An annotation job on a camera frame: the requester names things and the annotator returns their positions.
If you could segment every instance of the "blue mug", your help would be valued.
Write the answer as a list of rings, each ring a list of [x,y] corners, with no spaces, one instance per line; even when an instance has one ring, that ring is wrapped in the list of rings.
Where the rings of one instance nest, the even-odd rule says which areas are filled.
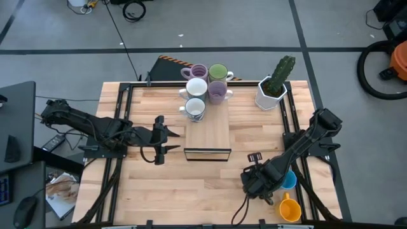
[[[186,101],[185,106],[179,108],[179,112],[187,116],[191,121],[201,121],[204,118],[205,103],[199,98]]]
[[[291,170],[288,171],[286,178],[284,179],[284,182],[282,183],[281,188],[283,189],[291,189],[294,188],[297,184],[297,177],[295,176],[295,173]]]

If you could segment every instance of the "orange mug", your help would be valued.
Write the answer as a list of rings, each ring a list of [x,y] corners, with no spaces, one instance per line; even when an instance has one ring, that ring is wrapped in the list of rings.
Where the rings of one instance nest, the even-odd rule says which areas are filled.
[[[297,201],[290,198],[290,194],[288,192],[284,193],[281,203],[277,206],[277,211],[279,212],[280,216],[288,222],[293,223],[298,221],[301,217],[300,205],[297,203]]]

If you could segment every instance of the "potted cactus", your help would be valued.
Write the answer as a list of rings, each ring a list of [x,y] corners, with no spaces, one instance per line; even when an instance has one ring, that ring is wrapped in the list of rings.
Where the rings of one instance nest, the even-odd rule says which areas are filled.
[[[295,65],[295,57],[285,56],[277,64],[272,76],[266,76],[257,87],[256,105],[263,111],[268,111],[277,106],[287,93],[285,80],[290,75]]]

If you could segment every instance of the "green mug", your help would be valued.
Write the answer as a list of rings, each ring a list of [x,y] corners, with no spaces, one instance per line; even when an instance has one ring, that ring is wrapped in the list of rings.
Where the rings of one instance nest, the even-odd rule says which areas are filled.
[[[228,69],[223,64],[214,64],[209,68],[209,82],[222,81],[226,82],[233,78],[233,72],[228,71]]]

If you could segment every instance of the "cactus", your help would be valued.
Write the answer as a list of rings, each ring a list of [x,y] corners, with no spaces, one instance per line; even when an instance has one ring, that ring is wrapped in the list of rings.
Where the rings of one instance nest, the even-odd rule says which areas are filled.
[[[285,56],[275,67],[272,77],[261,86],[263,93],[271,97],[279,97],[282,93],[282,85],[293,70],[295,57]]]

